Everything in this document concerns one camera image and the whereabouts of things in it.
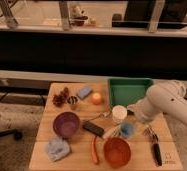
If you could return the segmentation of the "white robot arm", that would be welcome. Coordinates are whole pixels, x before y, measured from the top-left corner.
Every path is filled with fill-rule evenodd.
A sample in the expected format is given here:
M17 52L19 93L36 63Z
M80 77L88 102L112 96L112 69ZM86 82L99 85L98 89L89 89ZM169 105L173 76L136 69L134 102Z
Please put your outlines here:
M186 87L181 81L165 81L150 86L146 96L128 105L127 109L142 124L149 124L159 113L167 113L187 126L185 95Z

